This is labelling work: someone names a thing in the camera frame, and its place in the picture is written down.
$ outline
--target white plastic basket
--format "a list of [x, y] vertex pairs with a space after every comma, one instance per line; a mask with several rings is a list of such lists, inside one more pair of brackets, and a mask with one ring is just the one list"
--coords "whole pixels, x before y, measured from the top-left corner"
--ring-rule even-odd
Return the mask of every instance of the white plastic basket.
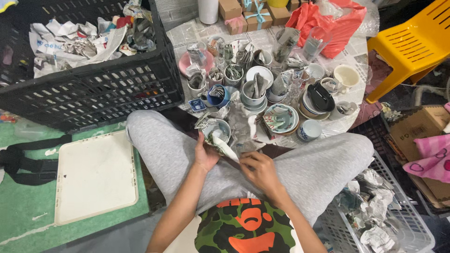
[[[395, 216], [403, 225], [397, 234], [400, 245], [407, 253], [428, 252], [435, 244], [433, 235], [376, 151], [373, 157], [375, 160], [369, 167], [394, 186], [395, 198], [402, 207], [400, 211], [390, 210], [387, 213], [388, 217]], [[335, 252], [370, 253], [363, 247], [344, 213], [337, 209], [334, 201], [319, 218]]]

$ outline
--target blue ceramic cup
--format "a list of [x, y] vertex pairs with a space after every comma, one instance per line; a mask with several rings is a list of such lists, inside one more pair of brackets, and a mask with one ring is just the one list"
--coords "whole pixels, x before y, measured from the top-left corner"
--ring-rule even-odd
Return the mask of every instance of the blue ceramic cup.
[[[214, 87], [216, 87], [216, 86], [222, 87], [222, 88], [224, 89], [224, 91], [225, 91], [225, 96], [224, 96], [223, 99], [219, 99], [218, 97], [214, 97], [214, 96], [209, 95], [209, 92], [210, 92]], [[210, 104], [212, 104], [213, 106], [217, 107], [217, 108], [222, 108], [222, 107], [224, 107], [226, 104], [228, 104], [228, 102], [230, 101], [230, 97], [231, 97], [231, 95], [230, 95], [230, 93], [228, 92], [228, 90], [225, 89], [225, 87], [224, 87], [223, 85], [220, 85], [220, 84], [215, 84], [215, 85], [213, 85], [213, 86], [209, 89], [209, 91], [208, 91], [208, 102], [209, 102]]]

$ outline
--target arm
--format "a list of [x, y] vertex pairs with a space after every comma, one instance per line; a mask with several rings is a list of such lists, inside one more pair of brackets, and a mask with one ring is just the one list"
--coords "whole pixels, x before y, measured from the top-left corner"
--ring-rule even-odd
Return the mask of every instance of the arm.
[[272, 204], [289, 216], [303, 251], [305, 253], [326, 253], [324, 245], [278, 180], [274, 161], [265, 154], [254, 151], [243, 153], [239, 162], [242, 172], [247, 178], [266, 194]]
[[199, 132], [195, 162], [158, 222], [146, 252], [162, 253], [194, 218], [206, 175], [220, 158], [211, 146], [203, 146], [204, 139], [203, 133]]

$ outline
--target plastic basket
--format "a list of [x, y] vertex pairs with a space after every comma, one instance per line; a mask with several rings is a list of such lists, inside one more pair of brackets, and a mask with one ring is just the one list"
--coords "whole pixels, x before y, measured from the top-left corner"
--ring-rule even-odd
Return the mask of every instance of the plastic basket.
[[173, 46], [164, 31], [154, 0], [142, 6], [152, 11], [156, 49], [122, 56], [33, 79], [34, 54], [30, 23], [90, 23], [97, 17], [121, 15], [127, 1], [22, 0], [0, 15], [0, 48], [10, 46], [11, 65], [1, 65], [0, 108], [64, 132], [124, 121], [139, 109], [163, 110], [184, 101]]
[[[402, 207], [400, 211], [390, 210], [387, 213], [388, 217], [395, 216], [403, 225], [397, 234], [401, 247], [407, 253], [428, 252], [435, 244], [433, 235], [376, 151], [373, 157], [375, 160], [370, 164], [370, 168], [394, 186], [395, 197]], [[328, 205], [325, 212], [320, 216], [320, 220], [325, 233], [332, 241], [335, 252], [370, 253], [362, 246], [350, 223], [345, 218], [345, 214], [337, 209], [335, 202]]]

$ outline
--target black plastic crate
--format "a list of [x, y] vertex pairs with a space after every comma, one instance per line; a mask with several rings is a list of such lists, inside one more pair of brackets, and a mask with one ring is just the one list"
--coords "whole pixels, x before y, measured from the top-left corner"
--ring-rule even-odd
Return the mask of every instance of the black plastic crate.
[[13, 63], [1, 65], [0, 108], [36, 123], [64, 132], [124, 121], [139, 109], [163, 110], [183, 103], [172, 43], [154, 0], [143, 0], [152, 11], [156, 50], [122, 56], [98, 64], [52, 73], [33, 79], [34, 54], [29, 45], [31, 23], [111, 20], [121, 15], [127, 1], [114, 0], [22, 0], [0, 14], [0, 48], [14, 50]]

